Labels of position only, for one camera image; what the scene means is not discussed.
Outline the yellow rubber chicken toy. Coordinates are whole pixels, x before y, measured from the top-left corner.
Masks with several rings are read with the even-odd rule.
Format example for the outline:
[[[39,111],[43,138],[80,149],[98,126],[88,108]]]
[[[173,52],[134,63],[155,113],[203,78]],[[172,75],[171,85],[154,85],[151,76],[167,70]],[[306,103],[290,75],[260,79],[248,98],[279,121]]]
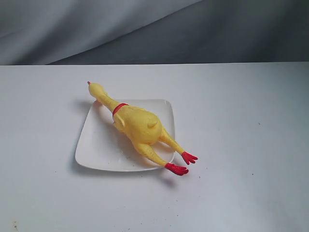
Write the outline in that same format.
[[[112,99],[98,83],[89,81],[87,83],[90,95],[108,108],[112,113],[113,125],[127,136],[139,154],[176,175],[183,176],[189,172],[184,166],[163,160],[153,149],[153,144],[163,142],[179,153],[187,165],[198,160],[198,157],[186,152],[170,136],[157,115],[143,108]]]

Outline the white square plate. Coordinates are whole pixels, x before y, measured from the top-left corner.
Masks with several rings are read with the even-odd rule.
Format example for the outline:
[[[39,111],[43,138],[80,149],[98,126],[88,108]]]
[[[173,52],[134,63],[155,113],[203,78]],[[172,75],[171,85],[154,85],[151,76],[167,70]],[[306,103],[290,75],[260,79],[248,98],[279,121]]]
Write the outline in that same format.
[[[144,108],[156,114],[166,131],[175,139],[174,115],[170,102],[162,99],[119,99],[120,103]],[[172,162],[175,152],[161,142],[153,149],[165,161]],[[140,155],[131,141],[113,125],[111,112],[96,101],[85,119],[77,147],[76,162],[86,168],[111,172],[140,172],[161,167]]]

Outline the grey backdrop cloth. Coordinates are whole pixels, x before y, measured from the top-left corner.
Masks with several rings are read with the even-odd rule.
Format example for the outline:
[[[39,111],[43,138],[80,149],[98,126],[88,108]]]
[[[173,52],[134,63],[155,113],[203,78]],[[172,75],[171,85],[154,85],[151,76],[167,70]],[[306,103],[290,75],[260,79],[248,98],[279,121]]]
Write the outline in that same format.
[[[1,65],[307,61],[306,0],[3,0]]]

